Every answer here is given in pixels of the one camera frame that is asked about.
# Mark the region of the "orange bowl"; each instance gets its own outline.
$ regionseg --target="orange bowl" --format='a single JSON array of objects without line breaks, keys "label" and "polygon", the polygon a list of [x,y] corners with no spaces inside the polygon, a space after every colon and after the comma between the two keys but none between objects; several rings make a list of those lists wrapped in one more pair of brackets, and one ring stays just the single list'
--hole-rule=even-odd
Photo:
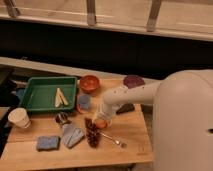
[{"label": "orange bowl", "polygon": [[80,79],[79,86],[84,93],[92,93],[100,87],[100,81],[94,75],[86,75]]}]

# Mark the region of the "blue towel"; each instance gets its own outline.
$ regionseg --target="blue towel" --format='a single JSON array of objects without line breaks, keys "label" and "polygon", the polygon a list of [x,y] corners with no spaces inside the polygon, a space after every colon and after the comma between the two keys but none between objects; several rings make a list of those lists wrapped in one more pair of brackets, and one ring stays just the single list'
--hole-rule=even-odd
[{"label": "blue towel", "polygon": [[42,136],[37,139],[36,149],[38,151],[50,151],[59,149],[59,136]]}]

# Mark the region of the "dark background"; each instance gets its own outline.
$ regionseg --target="dark background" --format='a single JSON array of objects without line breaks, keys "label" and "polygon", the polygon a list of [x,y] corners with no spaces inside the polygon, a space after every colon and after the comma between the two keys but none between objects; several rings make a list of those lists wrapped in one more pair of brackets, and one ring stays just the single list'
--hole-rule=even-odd
[{"label": "dark background", "polygon": [[162,79],[213,68],[213,42],[0,20],[0,56]]}]

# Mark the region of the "gray towel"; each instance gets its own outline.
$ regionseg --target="gray towel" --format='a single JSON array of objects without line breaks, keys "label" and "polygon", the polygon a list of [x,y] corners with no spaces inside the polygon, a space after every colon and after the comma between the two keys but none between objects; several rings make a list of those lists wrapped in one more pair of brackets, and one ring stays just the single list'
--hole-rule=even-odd
[{"label": "gray towel", "polygon": [[59,142],[60,142],[59,136],[38,137],[36,149],[38,151],[58,150]]},{"label": "gray towel", "polygon": [[64,124],[62,127],[61,141],[63,144],[72,148],[84,137],[82,129],[78,128],[74,123]]}]

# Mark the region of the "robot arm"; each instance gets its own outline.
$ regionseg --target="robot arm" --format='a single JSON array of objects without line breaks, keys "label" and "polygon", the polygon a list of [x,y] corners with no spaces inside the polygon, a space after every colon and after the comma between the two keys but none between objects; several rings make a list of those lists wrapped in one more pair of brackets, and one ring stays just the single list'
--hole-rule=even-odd
[{"label": "robot arm", "polygon": [[125,103],[152,105],[160,83],[161,81],[156,81],[132,89],[128,89],[126,86],[119,86],[107,90],[102,96],[102,102],[96,118],[110,121],[116,111]]}]

